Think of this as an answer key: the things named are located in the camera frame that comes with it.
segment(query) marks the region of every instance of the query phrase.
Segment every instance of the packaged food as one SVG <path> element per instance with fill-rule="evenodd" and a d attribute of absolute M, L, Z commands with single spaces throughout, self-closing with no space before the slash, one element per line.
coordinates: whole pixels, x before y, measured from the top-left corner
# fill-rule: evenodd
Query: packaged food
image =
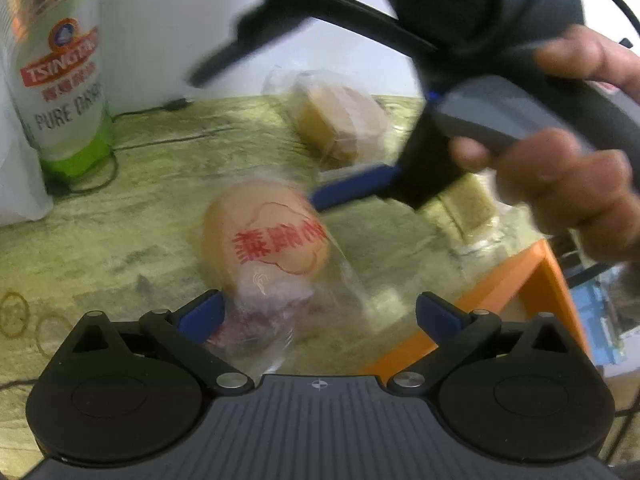
<path fill-rule="evenodd" d="M 318 151 L 319 181 L 384 161 L 390 122 L 347 78 L 328 71 L 272 73 L 265 92 L 283 97 L 290 124 Z"/>
<path fill-rule="evenodd" d="M 283 180 L 228 186 L 207 209 L 202 253 L 225 293 L 225 321 L 208 346 L 255 377 L 275 371 L 296 336 L 331 325 L 363 297 L 318 213 Z"/>
<path fill-rule="evenodd" d="M 458 228 L 465 253 L 497 236 L 500 213 L 497 200 L 477 175 L 466 174 L 438 195 L 442 205 Z"/>

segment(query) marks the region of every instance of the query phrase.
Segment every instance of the metal screw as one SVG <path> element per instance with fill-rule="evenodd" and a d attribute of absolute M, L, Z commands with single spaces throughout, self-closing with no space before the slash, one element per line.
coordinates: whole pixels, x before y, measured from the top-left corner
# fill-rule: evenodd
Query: metal screw
<path fill-rule="evenodd" d="M 216 378 L 216 382 L 218 386 L 222 388 L 228 388 L 229 390 L 235 390 L 236 388 L 242 388 L 248 382 L 248 378 L 244 374 L 239 374 L 238 372 L 226 372 L 225 374 L 220 374 L 218 378 Z"/>
<path fill-rule="evenodd" d="M 424 384 L 424 377 L 417 372 L 400 372 L 394 376 L 394 382 L 402 388 L 417 388 Z"/>

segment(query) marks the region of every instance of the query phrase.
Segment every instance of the green bottle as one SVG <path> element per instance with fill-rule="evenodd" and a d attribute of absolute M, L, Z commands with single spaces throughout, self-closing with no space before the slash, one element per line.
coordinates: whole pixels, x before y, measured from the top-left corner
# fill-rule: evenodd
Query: green bottle
<path fill-rule="evenodd" d="M 76 180 L 106 160 L 98 0 L 0 0 L 2 62 L 45 172 Z"/>

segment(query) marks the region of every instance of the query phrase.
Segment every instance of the bottle label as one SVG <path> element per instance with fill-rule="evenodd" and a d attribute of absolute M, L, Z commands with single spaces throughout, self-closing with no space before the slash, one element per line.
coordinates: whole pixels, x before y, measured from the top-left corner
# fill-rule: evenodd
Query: bottle label
<path fill-rule="evenodd" d="M 17 45 L 12 91 L 43 160 L 73 156 L 100 127 L 105 101 L 97 23 L 97 0 L 67 0 L 46 11 Z"/>

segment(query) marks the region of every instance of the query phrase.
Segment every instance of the white paper bag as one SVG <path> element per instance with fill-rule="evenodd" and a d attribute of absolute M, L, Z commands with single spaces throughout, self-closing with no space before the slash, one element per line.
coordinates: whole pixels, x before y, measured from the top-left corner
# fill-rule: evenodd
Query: white paper bag
<path fill-rule="evenodd" d="M 39 220 L 52 206 L 38 154 L 24 137 L 0 72 L 0 226 Z"/>

